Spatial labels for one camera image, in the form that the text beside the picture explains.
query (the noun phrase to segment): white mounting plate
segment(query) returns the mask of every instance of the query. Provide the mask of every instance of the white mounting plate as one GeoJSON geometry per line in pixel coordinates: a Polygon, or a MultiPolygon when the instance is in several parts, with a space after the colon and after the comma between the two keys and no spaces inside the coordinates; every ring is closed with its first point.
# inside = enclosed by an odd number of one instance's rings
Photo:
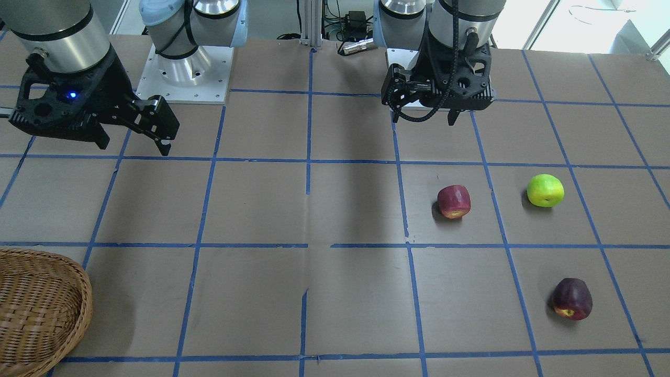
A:
{"type": "MultiPolygon", "coordinates": [[[[405,67],[405,69],[409,69],[410,63],[412,63],[412,60],[414,57],[418,54],[418,51],[413,51],[413,50],[402,50],[399,48],[388,48],[386,50],[386,58],[387,58],[387,67],[391,66],[393,63],[400,64],[401,66],[405,67]]],[[[412,103],[409,103],[403,107],[404,109],[410,109],[410,110],[431,110],[430,107],[423,106],[419,101],[414,101],[412,103]]]]}
{"type": "Polygon", "coordinates": [[[137,96],[148,99],[152,95],[162,95],[168,103],[224,105],[228,95],[234,48],[218,46],[203,46],[203,48],[212,61],[212,67],[206,73],[205,80],[194,87],[177,87],[163,78],[155,59],[155,47],[152,45],[137,86],[137,96]]]}

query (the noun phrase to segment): apple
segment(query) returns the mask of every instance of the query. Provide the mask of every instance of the apple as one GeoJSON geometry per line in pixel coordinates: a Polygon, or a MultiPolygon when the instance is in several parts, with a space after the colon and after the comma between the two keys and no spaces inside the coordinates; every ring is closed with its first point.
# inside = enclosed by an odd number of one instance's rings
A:
{"type": "Polygon", "coordinates": [[[528,200],[538,207],[553,207],[565,197],[563,184],[550,174],[534,176],[526,186],[526,194],[528,200]]]}
{"type": "Polygon", "coordinates": [[[591,314],[593,299],[586,283],[577,278],[564,278],[551,294],[551,304],[556,314],[572,321],[579,321],[591,314]]]}
{"type": "Polygon", "coordinates": [[[470,212],[470,193],[461,184],[447,186],[438,193],[438,206],[447,219],[459,219],[470,212]]]}

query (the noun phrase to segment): wicker basket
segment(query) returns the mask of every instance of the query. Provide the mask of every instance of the wicker basket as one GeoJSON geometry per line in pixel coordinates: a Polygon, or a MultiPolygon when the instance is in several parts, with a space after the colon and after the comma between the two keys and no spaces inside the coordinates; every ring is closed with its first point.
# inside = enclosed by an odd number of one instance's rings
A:
{"type": "Polygon", "coordinates": [[[88,275],[70,258],[0,248],[0,376],[41,376],[82,339],[88,275]]]}

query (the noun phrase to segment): dark red apple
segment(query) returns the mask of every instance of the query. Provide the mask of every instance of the dark red apple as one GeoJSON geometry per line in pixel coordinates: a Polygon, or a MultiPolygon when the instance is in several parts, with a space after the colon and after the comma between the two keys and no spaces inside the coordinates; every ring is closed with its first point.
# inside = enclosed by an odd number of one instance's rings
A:
{"type": "Polygon", "coordinates": [[[586,283],[577,278],[564,278],[551,295],[553,310],[567,319],[579,321],[588,317],[593,309],[593,299],[586,283]]]}
{"type": "Polygon", "coordinates": [[[438,193],[438,206],[448,219],[458,219],[470,212],[470,193],[461,184],[447,186],[438,193]]]}

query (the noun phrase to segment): basket rim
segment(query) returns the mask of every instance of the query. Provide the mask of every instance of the basket rim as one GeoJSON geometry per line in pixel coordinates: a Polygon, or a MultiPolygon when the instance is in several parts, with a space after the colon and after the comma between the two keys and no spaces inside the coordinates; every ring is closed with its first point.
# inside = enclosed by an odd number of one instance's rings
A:
{"type": "Polygon", "coordinates": [[[79,341],[81,341],[81,339],[84,337],[84,333],[88,329],[92,317],[93,295],[92,287],[90,285],[90,278],[79,263],[60,254],[23,248],[0,248],[0,258],[10,255],[26,258],[31,256],[39,257],[48,260],[54,260],[60,263],[61,265],[73,271],[75,275],[77,275],[78,278],[76,279],[76,282],[78,284],[78,289],[82,293],[82,302],[79,309],[79,316],[77,317],[73,331],[70,332],[65,342],[48,359],[40,362],[31,370],[28,370],[22,374],[18,374],[16,377],[40,376],[58,364],[58,362],[60,362],[60,360],[69,354],[70,351],[72,351],[72,349],[74,349],[74,347],[76,347],[79,341]]]}

